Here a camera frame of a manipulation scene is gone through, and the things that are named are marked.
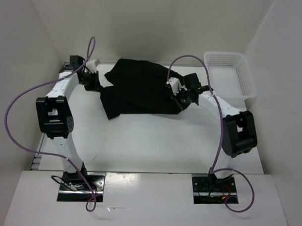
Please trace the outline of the black shorts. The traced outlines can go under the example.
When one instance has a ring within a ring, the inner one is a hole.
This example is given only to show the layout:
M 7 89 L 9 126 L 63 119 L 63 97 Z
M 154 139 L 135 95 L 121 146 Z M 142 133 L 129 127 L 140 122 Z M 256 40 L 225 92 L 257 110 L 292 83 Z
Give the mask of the black shorts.
M 172 97 L 166 87 L 169 69 L 144 60 L 119 59 L 105 74 L 111 86 L 100 88 L 107 118 L 121 114 L 179 114 L 189 104 Z

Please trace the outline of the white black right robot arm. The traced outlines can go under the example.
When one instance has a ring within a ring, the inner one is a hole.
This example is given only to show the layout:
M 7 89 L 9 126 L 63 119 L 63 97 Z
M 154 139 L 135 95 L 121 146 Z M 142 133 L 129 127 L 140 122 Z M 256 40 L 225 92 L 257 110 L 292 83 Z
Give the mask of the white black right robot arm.
M 257 146 L 253 114 L 232 107 L 209 85 L 201 85 L 196 73 L 186 76 L 168 73 L 166 87 L 182 110 L 195 103 L 220 120 L 221 141 L 207 176 L 208 187 L 219 191 L 231 177 L 235 158 Z

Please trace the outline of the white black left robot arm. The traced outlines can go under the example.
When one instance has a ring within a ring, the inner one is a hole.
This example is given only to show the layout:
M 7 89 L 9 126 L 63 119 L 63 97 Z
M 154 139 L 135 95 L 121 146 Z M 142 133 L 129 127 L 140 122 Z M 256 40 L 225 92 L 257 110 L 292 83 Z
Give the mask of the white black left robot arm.
M 99 64 L 98 59 L 86 61 L 81 56 L 71 56 L 60 70 L 59 80 L 52 90 L 36 99 L 39 128 L 55 145 L 57 154 L 63 155 L 63 176 L 59 184 L 71 191 L 87 189 L 89 177 L 73 141 L 74 119 L 68 99 L 79 84 L 87 91 L 98 90 Z

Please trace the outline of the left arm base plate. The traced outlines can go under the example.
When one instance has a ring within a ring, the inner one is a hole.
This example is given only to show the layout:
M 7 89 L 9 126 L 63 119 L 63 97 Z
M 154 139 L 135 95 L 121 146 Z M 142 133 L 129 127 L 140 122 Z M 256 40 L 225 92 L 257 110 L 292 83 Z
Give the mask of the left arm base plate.
M 102 203 L 104 198 L 105 173 L 88 172 L 85 176 L 90 187 L 96 195 L 96 201 Z M 51 178 L 59 184 L 58 202 L 87 202 L 91 197 L 91 191 L 87 184 L 81 179 L 69 178 L 69 175 L 63 173 L 62 177 L 52 175 Z

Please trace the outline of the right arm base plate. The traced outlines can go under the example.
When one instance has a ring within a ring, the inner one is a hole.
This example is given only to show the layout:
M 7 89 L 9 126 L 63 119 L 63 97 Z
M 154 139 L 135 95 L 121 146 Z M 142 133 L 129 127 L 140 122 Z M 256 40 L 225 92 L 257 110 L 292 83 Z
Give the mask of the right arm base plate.
M 194 204 L 238 204 L 235 179 L 229 176 L 213 183 L 207 174 L 192 176 Z

